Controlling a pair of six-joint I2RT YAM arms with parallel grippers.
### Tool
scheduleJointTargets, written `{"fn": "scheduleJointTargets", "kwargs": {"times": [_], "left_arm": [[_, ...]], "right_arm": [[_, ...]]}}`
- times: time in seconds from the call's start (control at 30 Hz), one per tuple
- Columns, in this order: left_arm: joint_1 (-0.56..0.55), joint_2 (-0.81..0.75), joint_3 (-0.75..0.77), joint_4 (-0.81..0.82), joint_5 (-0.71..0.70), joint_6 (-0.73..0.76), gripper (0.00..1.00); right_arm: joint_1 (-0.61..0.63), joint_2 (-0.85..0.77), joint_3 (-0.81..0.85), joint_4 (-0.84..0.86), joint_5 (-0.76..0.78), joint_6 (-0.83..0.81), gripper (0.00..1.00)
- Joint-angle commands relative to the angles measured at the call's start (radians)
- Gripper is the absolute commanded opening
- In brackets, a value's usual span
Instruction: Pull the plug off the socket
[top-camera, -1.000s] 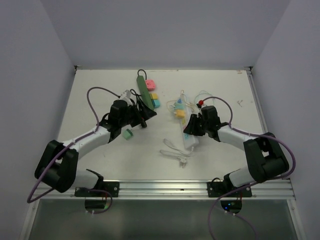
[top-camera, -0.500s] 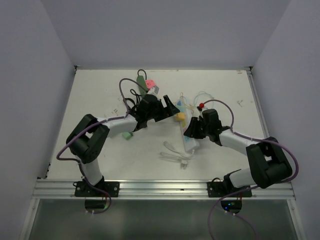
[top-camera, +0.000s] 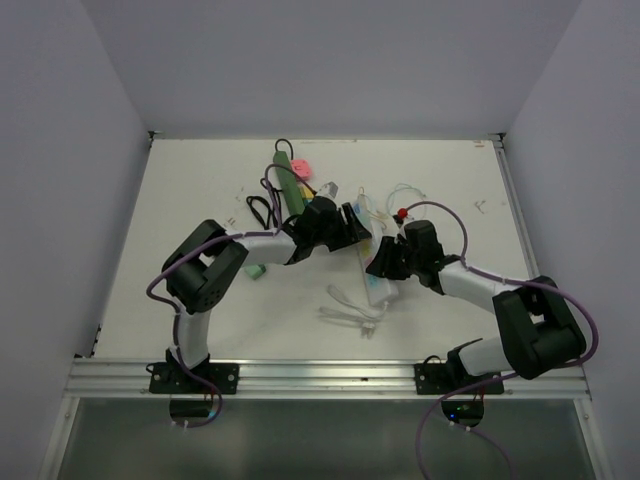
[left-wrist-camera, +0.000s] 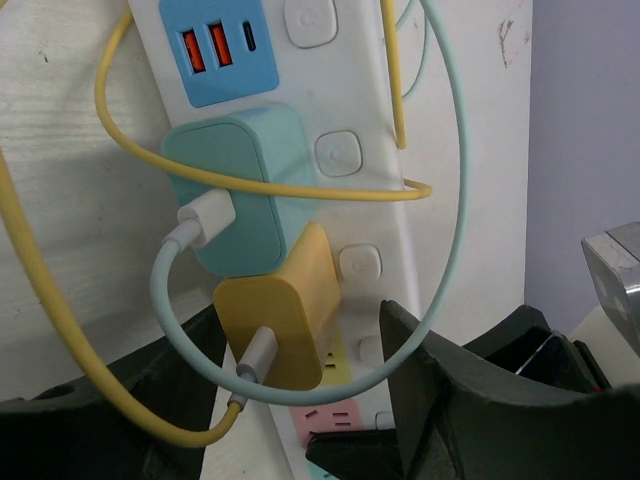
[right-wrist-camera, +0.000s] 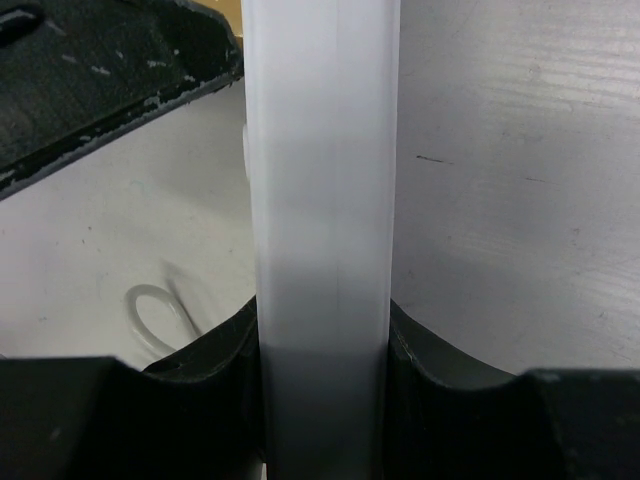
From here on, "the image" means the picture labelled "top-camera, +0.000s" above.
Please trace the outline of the yellow usb charger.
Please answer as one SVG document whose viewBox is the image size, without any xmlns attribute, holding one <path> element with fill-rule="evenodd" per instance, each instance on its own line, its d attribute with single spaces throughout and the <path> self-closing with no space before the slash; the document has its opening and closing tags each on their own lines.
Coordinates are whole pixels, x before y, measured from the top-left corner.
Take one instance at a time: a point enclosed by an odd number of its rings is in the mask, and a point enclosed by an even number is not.
<svg viewBox="0 0 640 480">
<path fill-rule="evenodd" d="M 361 243 L 361 250 L 365 257 L 370 256 L 373 253 L 373 244 L 371 241 L 363 241 Z"/>
</svg>

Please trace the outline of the white power strip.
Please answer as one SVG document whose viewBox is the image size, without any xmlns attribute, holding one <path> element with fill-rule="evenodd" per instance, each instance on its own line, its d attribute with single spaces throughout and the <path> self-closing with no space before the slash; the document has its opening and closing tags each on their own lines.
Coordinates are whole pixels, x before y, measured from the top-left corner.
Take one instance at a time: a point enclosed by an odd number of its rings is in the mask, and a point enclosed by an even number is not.
<svg viewBox="0 0 640 480">
<path fill-rule="evenodd" d="M 352 207 L 358 219 L 372 234 L 370 240 L 364 240 L 371 241 L 373 244 L 373 253 L 370 256 L 365 257 L 362 253 L 361 243 L 363 241 L 356 245 L 368 302 L 373 308 L 383 308 L 387 303 L 398 297 L 399 292 L 396 283 L 392 280 L 377 278 L 366 273 L 366 267 L 376 256 L 383 237 L 382 223 L 376 220 L 370 213 L 365 194 L 359 194 L 353 202 Z"/>
</svg>

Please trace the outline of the green usb charger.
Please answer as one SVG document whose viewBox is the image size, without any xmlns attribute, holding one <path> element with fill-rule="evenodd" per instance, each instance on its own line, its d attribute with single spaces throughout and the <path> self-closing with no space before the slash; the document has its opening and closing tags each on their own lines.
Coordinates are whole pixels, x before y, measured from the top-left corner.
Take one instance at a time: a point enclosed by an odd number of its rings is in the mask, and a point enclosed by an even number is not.
<svg viewBox="0 0 640 480">
<path fill-rule="evenodd" d="M 267 268 L 262 264 L 249 265 L 244 268 L 244 271 L 252 280 L 257 280 L 266 273 Z"/>
</svg>

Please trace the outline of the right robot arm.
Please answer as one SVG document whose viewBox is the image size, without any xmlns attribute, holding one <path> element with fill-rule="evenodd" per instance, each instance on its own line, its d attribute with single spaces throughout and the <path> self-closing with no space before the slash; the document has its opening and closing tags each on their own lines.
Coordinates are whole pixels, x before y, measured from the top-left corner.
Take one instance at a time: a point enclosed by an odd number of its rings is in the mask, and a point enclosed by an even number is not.
<svg viewBox="0 0 640 480">
<path fill-rule="evenodd" d="M 394 281 L 415 276 L 437 294 L 494 315 L 496 337 L 471 340 L 447 353 L 445 379 L 454 391 L 468 392 L 481 376 L 498 372 L 513 371 L 531 380 L 586 352 L 585 336 L 550 278 L 509 285 L 498 277 L 483 277 L 460 256 L 444 253 L 429 221 L 411 222 L 397 236 L 383 237 L 366 272 Z"/>
</svg>

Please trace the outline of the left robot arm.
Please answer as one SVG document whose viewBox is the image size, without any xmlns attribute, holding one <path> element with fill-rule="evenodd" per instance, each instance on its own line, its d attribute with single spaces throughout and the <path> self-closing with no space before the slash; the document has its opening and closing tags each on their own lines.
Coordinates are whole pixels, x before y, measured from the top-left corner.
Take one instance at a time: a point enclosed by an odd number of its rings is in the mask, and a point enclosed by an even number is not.
<svg viewBox="0 0 640 480">
<path fill-rule="evenodd" d="M 203 221 L 169 256 L 146 289 L 148 298 L 174 310 L 169 355 L 177 363 L 172 379 L 185 392 L 201 390 L 208 379 L 210 311 L 238 273 L 254 265 L 294 265 L 317 247 L 330 252 L 372 238 L 354 208 L 317 195 L 291 220 L 260 231 L 231 231 Z"/>
</svg>

